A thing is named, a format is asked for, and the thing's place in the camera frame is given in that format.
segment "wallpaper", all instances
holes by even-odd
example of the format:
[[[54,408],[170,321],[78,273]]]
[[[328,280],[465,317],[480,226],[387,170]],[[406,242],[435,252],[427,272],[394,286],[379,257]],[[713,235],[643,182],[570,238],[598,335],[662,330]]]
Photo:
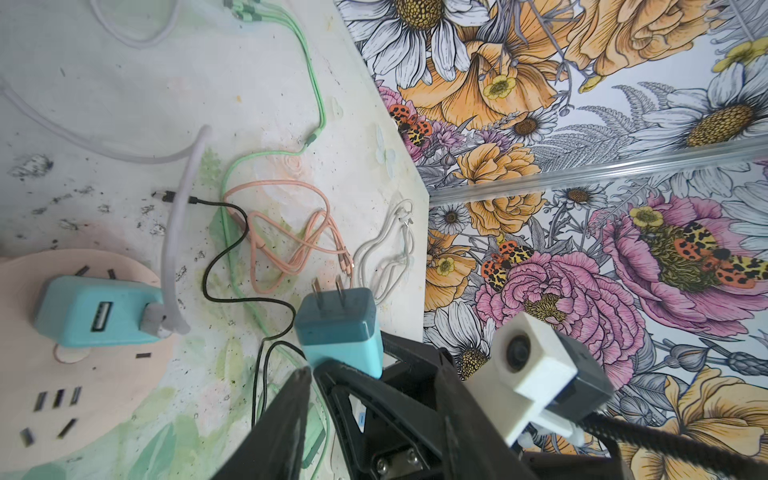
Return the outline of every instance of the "wallpaper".
[[[430,191],[768,132],[762,0],[336,4]]]
[[[525,164],[475,151],[462,169]],[[432,208],[424,341],[466,379],[496,329],[529,313],[587,346],[617,390],[608,415],[768,461],[767,174],[738,164]],[[527,432],[532,450],[607,454],[589,435]],[[717,478],[623,451],[637,480]]]

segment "blue power adapter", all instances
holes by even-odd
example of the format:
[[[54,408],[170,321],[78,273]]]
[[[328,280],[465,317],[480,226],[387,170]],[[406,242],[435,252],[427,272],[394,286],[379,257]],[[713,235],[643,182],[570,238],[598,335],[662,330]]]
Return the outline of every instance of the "blue power adapter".
[[[163,303],[163,295],[146,283],[59,276],[48,284],[35,328],[68,348],[157,342],[139,330],[150,303]]]
[[[295,325],[312,368],[334,359],[374,378],[381,377],[384,345],[371,290],[311,293],[304,297]]]

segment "pink cable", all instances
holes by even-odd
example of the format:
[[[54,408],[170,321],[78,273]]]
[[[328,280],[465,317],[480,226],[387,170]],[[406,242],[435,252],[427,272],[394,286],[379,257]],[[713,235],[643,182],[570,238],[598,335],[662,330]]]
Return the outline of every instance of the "pink cable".
[[[302,270],[304,270],[306,262],[310,258],[310,253],[312,253],[312,250],[318,250],[319,252],[338,255],[339,265],[341,266],[341,269],[344,270],[344,272],[347,275],[349,275],[349,277],[351,278],[353,274],[353,268],[354,268],[352,256],[349,255],[349,251],[344,246],[344,240],[341,237],[341,233],[339,232],[339,228],[336,225],[336,222],[333,220],[333,217],[330,216],[331,205],[330,205],[330,202],[328,201],[328,198],[317,187],[299,180],[257,180],[253,182],[248,182],[246,184],[238,185],[237,187],[234,187],[231,190],[227,191],[224,194],[223,201],[228,202],[229,201],[228,199],[230,196],[246,188],[261,187],[264,185],[296,185],[299,187],[309,188],[311,191],[315,192],[316,194],[322,197],[323,202],[325,202],[326,204],[326,209],[319,210],[314,214],[312,214],[312,216],[306,223],[306,227],[304,229],[304,238],[299,238],[296,235],[293,235],[288,230],[282,228],[276,221],[272,220],[267,215],[264,215],[261,212],[254,211],[248,214],[248,224],[251,226],[250,233],[249,233],[250,282],[251,282],[251,286],[253,287],[253,290],[259,294],[272,293],[278,286],[280,286],[280,284],[283,282],[283,278],[285,278],[286,275],[298,275],[299,273],[302,272]],[[230,215],[232,216],[232,218],[234,218],[242,227],[244,227],[244,225],[242,224],[242,221],[236,215],[236,212],[234,212],[231,209],[228,209],[228,210],[230,211]],[[290,239],[300,244],[299,247],[296,249],[296,252],[294,252],[293,255],[290,257],[290,260],[286,262],[280,259],[279,257],[277,257],[276,255],[274,255],[270,251],[270,248],[267,247],[264,239],[261,238],[259,234],[256,233],[256,231],[253,229],[253,225],[255,224],[253,222],[254,217],[259,217],[262,220],[266,220],[267,223],[277,228],[286,237],[289,237]],[[315,227],[315,223],[318,221],[320,217],[323,217],[323,222],[317,227],[317,230],[313,231],[313,228]],[[323,231],[326,228],[329,228],[331,230],[331,234],[333,235],[333,241],[336,242],[336,250],[328,250],[326,248],[317,246],[317,242],[320,239],[320,235],[323,233]],[[277,268],[280,270],[280,277],[277,279],[274,285],[272,285],[270,288],[266,290],[260,290],[259,287],[257,286],[258,282],[256,280],[256,257],[257,257],[258,250],[260,250],[261,253],[263,253],[264,256],[268,258],[272,263],[274,263],[277,266]]]

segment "printed butterfly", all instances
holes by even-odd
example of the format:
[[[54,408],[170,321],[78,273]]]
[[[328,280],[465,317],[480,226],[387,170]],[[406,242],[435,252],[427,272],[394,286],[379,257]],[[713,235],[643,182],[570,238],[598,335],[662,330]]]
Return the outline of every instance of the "printed butterfly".
[[[408,139],[416,147],[421,147],[427,137],[432,134],[432,125],[428,121],[419,120],[417,114],[411,115],[405,105],[394,104],[389,107],[389,116],[395,119],[400,134],[408,134]]]
[[[701,269],[714,270],[723,285],[753,288],[757,280],[768,280],[768,262],[731,255],[730,250],[717,245],[714,235],[700,223],[690,222],[683,227],[683,235],[674,241],[677,253],[688,260],[703,260]]]
[[[517,242],[504,242],[498,248],[498,254],[492,253],[491,259],[482,264],[480,273],[488,279],[493,290],[501,292],[507,283],[507,272],[512,264],[525,262],[533,253],[532,248],[518,245]]]

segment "thin white cable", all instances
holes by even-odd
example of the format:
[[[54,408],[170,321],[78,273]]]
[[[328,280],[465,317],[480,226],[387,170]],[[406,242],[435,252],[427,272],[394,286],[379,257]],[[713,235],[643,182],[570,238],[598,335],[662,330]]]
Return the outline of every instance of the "thin white cable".
[[[353,262],[355,270],[352,277],[352,287],[370,285],[373,291],[373,300],[376,305],[385,301],[397,287],[410,266],[410,257],[414,250],[413,232],[410,228],[411,214],[413,212],[413,200],[405,199],[398,203],[392,210],[379,232],[379,235],[365,242],[355,252]],[[386,261],[386,264],[379,269],[378,274],[373,275],[370,282],[366,280],[366,264],[368,257],[374,250],[378,249],[389,237],[396,231],[396,226],[400,226],[402,232],[403,250],[396,257]],[[402,267],[397,277],[395,277],[398,267]]]
[[[105,157],[114,158],[115,160],[127,161],[133,164],[167,164],[172,161],[181,160],[182,158],[189,157],[190,153],[192,152],[193,146],[191,145],[187,148],[184,148],[182,151],[178,151],[175,154],[167,155],[165,157],[142,157],[141,155],[122,154],[120,152],[116,152],[108,148],[102,147],[101,145],[93,144],[92,142],[81,137],[80,135],[72,133],[66,128],[60,125],[57,125],[52,121],[48,120],[47,118],[43,117],[34,108],[32,108],[27,102],[25,102],[21,97],[19,97],[16,94],[16,92],[14,92],[13,89],[11,89],[11,86],[8,85],[8,83],[6,83],[5,80],[2,78],[0,78],[0,93],[2,93],[2,95],[6,99],[8,99],[8,101],[10,101],[11,104],[14,107],[16,107],[21,113],[31,118],[32,120],[36,121],[42,127],[45,127],[46,129],[48,129],[51,133],[58,135],[61,138],[64,138],[66,141],[69,141],[80,148],[84,148],[85,150],[98,155],[104,155]]]
[[[112,25],[109,20],[104,17],[104,14],[101,12],[101,7],[98,4],[98,0],[91,0],[91,8],[93,9],[94,15],[96,15],[98,22],[101,23],[102,27],[104,27],[104,30],[111,33],[113,37],[115,37],[124,45],[141,50],[142,48],[154,47],[161,41],[165,40],[165,38],[171,33],[171,31],[176,26],[176,20],[179,19],[179,12],[181,11],[181,0],[176,0],[176,3],[174,3],[174,9],[170,11],[168,23],[165,24],[163,29],[160,30],[154,37],[148,38],[147,40],[136,40],[134,38],[129,38],[122,35],[121,33],[118,33],[118,31],[114,28],[114,25]]]
[[[197,176],[200,162],[203,159],[205,144],[210,139],[211,128],[203,125],[197,132],[197,138],[192,144],[184,173],[174,197],[174,204],[170,209],[170,218],[165,229],[163,240],[163,253],[160,267],[160,284],[163,290],[163,305],[152,303],[144,309],[144,318],[141,321],[141,330],[151,335],[165,338],[176,332],[185,335],[190,332],[189,324],[184,321],[179,310],[176,297],[176,264],[179,252],[181,231],[184,228],[184,215],[187,212],[187,202],[192,191],[192,183]]]

